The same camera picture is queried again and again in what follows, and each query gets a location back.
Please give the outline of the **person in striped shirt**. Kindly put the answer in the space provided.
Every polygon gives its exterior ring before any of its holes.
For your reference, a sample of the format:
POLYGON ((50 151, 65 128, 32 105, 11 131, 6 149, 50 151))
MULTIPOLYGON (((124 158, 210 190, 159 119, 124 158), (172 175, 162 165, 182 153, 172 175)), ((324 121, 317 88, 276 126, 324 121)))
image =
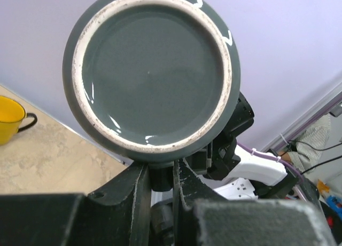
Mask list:
POLYGON ((278 155, 300 172, 304 172, 318 163, 330 132, 331 116, 326 114, 295 138, 294 142, 291 142, 290 149, 285 147, 278 152, 278 155))

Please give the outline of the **aluminium frame rail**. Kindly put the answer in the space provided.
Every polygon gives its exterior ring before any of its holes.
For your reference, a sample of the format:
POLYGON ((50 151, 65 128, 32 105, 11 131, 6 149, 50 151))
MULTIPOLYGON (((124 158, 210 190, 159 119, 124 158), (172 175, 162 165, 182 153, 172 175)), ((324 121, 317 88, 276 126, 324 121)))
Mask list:
POLYGON ((283 148, 287 142, 296 138, 309 125, 318 120, 321 116, 329 113, 332 109, 341 103, 341 82, 337 84, 330 92, 328 92, 318 103, 311 107, 301 117, 291 124, 284 132, 280 133, 273 141, 271 141, 262 150, 265 152, 270 148, 279 150, 283 148))

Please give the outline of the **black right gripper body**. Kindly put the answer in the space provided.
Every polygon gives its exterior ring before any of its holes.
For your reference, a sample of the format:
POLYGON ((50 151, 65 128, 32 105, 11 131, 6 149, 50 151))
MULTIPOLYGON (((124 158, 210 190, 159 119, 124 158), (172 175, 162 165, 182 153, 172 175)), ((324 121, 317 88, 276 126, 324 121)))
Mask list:
POLYGON ((207 179, 223 180, 240 161, 235 154, 237 136, 253 123, 253 109, 240 93, 235 110, 224 129, 206 147, 186 158, 189 167, 207 179))

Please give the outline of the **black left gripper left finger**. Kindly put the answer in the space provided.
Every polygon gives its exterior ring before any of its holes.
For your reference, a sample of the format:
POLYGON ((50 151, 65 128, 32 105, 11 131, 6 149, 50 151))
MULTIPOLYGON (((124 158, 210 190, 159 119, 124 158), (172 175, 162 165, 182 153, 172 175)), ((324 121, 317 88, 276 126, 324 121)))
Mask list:
POLYGON ((137 163, 88 195, 2 195, 1 245, 147 245, 150 202, 137 163))

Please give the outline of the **yellow mug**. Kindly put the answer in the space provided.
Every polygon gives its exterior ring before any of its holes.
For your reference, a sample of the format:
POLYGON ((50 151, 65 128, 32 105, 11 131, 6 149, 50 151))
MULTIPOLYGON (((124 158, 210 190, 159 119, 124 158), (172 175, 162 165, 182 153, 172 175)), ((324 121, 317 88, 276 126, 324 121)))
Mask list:
POLYGON ((18 133, 24 132, 36 125, 37 115, 27 113, 25 108, 14 99, 1 96, 1 145, 7 144, 11 138, 18 133), (21 127, 24 119, 33 120, 21 127))

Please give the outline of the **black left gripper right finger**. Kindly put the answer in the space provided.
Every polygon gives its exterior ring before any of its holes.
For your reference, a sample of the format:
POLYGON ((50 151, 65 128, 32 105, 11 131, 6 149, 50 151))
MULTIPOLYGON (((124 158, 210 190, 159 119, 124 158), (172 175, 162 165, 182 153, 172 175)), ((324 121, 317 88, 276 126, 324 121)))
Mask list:
POLYGON ((229 201, 183 161, 173 167, 175 245, 336 245, 317 207, 294 200, 229 201))

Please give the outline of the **dark grey mug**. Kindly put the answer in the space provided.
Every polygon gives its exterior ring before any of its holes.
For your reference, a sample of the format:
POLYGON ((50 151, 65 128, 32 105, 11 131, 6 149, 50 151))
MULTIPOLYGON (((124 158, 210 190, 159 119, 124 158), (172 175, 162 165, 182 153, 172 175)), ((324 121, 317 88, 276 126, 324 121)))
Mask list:
POLYGON ((204 0, 97 0, 65 46, 68 105, 102 147, 148 164, 151 186, 173 186, 176 160, 206 147, 240 92, 232 34, 204 0))

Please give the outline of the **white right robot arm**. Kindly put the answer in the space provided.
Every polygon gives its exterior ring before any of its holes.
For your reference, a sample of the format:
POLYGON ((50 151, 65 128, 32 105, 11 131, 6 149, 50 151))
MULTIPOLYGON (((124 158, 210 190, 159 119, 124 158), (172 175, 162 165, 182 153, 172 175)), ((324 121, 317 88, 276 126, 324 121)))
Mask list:
POLYGON ((223 131, 206 147, 185 158, 206 179, 222 181, 216 192, 229 200, 283 199, 304 178, 274 153, 263 153, 237 142, 254 123, 254 112, 243 94, 223 131))

